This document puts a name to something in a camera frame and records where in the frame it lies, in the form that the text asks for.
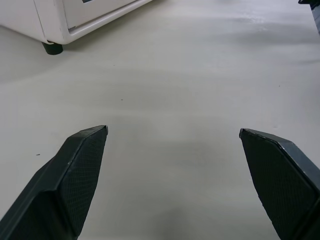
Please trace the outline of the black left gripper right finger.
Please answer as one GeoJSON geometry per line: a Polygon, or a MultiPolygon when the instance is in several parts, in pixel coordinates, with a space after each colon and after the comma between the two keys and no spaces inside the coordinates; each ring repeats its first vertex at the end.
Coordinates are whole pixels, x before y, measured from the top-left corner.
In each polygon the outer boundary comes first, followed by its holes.
{"type": "Polygon", "coordinates": [[[320,170],[290,140],[239,132],[254,188],[282,240],[320,238],[320,170]]]}

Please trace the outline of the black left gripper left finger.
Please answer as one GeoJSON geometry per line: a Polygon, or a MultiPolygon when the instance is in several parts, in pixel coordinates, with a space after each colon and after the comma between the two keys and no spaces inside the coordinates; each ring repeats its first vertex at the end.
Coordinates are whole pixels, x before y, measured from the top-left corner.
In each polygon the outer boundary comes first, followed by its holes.
{"type": "Polygon", "coordinates": [[[69,136],[0,221],[2,240],[76,240],[99,180],[108,127],[69,136]]]}

